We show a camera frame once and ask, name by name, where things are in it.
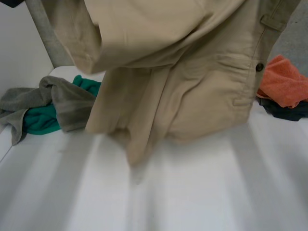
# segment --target pant pocket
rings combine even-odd
[[[170,126],[169,136],[179,142],[245,123],[265,67],[237,55],[207,61],[202,80],[183,96]]]

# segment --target button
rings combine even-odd
[[[256,65],[256,71],[257,72],[261,72],[261,71],[263,71],[263,69],[264,69],[264,64],[257,64]]]

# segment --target towel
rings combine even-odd
[[[308,100],[308,78],[282,55],[268,63],[257,96],[270,99],[281,107],[295,108]]]
[[[74,84],[47,76],[40,81],[39,88],[9,89],[0,99],[0,123],[12,125],[12,145],[25,136],[23,124],[33,134],[58,128],[63,131],[84,128],[99,86],[100,83],[81,76],[74,79]]]
[[[101,83],[82,78],[78,75],[74,78],[73,84],[91,93],[95,97]],[[57,121],[56,110],[53,104],[29,109],[23,120],[23,131],[33,135],[44,135],[57,130],[60,130],[60,125]]]

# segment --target white wall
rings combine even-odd
[[[0,3],[0,97],[8,88],[36,86],[51,70],[26,4],[10,8]]]

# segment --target wrinkled fabric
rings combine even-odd
[[[85,73],[107,70],[86,129],[138,164],[164,137],[245,123],[269,52],[299,0],[43,0]]]
[[[257,96],[280,107],[295,108],[301,101],[308,101],[308,78],[290,60],[278,55],[268,63]]]
[[[77,84],[88,90],[95,89],[88,81],[82,83],[80,78],[77,76]],[[25,122],[33,133],[37,134],[38,129],[52,132],[59,127],[71,131],[86,126],[94,101],[95,96],[81,87],[63,78],[46,76],[38,88],[12,88],[5,92],[0,99],[0,124],[12,126],[12,145],[16,145],[26,135],[23,122],[30,108],[27,116],[31,116],[31,120]]]

